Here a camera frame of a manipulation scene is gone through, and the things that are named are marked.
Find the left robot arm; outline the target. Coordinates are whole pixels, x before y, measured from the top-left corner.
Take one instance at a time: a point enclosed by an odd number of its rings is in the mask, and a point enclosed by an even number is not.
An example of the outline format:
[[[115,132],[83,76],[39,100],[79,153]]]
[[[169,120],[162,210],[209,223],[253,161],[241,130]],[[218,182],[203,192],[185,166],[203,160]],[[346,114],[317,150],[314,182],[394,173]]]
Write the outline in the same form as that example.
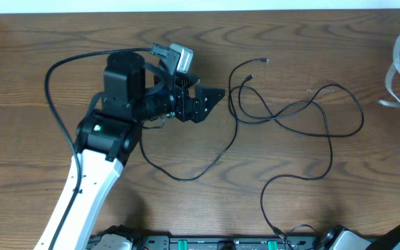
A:
[[[222,88],[200,85],[189,72],[193,52],[181,45],[106,52],[103,91],[95,94],[76,137],[64,189],[37,243],[38,249],[86,248],[109,191],[142,138],[144,123],[173,117],[202,122],[224,98]]]

